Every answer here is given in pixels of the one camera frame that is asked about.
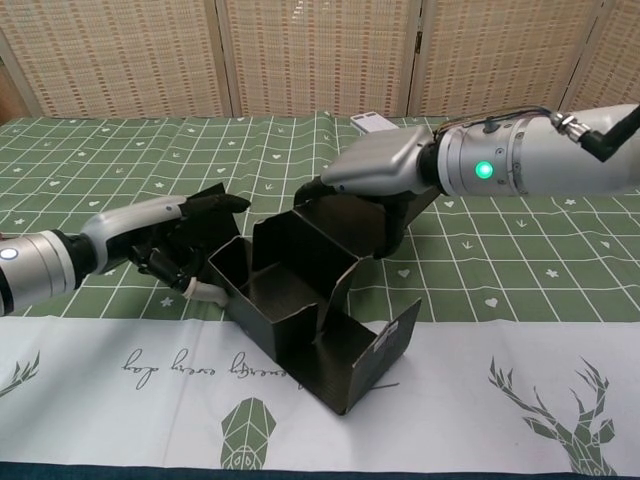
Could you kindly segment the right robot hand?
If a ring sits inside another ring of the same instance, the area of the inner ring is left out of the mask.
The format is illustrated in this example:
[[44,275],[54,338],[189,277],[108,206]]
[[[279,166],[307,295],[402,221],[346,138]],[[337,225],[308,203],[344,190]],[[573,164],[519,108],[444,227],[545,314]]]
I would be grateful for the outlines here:
[[382,259],[400,247],[412,204],[437,189],[429,176],[433,137],[424,126],[366,133],[294,194],[298,207],[323,197],[348,195],[384,211],[384,242],[373,251]]

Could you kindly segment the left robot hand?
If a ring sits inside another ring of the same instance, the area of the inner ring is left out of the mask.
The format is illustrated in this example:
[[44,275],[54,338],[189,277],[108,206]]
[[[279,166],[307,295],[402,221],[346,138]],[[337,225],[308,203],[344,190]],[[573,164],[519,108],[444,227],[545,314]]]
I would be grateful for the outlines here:
[[228,303],[225,290],[206,281],[209,256],[233,239],[233,216],[250,202],[228,194],[156,197],[91,217],[74,238],[80,278],[128,261],[184,298]]

